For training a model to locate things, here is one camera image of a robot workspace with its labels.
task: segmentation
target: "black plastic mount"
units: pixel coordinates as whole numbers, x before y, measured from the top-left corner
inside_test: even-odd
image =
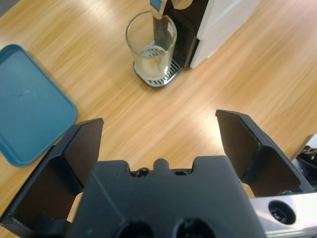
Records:
[[[23,238],[63,238],[77,194],[99,156],[104,121],[72,126],[33,170],[7,207],[0,224]]]
[[[191,170],[131,173],[125,161],[94,167],[69,238],[264,238],[225,156],[197,157]]]

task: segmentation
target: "hole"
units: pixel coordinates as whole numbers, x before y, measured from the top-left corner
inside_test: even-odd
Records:
[[[126,226],[118,238],[154,238],[153,231],[144,222],[134,222]]]
[[[175,175],[187,175],[184,171],[176,171]]]
[[[178,227],[176,238],[214,238],[214,234],[202,220],[188,219]]]
[[[147,177],[150,174],[150,170],[148,168],[141,168],[137,170],[135,177],[140,178],[140,177]]]
[[[268,205],[270,214],[280,223],[291,225],[296,221],[293,209],[282,201],[272,201]]]

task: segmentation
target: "clear glass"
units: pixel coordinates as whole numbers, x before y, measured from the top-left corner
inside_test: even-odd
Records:
[[[137,73],[148,80],[163,78],[170,67],[177,31],[168,16],[153,17],[149,11],[136,15],[126,29],[126,40]]]

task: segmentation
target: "wood grain surface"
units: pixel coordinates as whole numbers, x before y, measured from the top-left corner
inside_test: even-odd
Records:
[[[159,90],[134,73],[124,36],[147,9],[148,0],[21,0],[0,18],[0,48],[24,47],[78,121],[103,118],[99,160],[132,170],[223,154],[216,109],[249,114],[288,156],[317,133],[316,0],[263,0],[212,57]],[[0,155],[1,213],[38,162],[20,169]],[[14,235],[1,228],[0,237]]]

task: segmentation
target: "coffee machine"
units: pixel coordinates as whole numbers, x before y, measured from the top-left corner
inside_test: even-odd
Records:
[[[177,40],[167,75],[146,80],[151,87],[169,84],[187,67],[195,68],[220,48],[251,16],[261,0],[150,0],[155,18],[168,15]]]

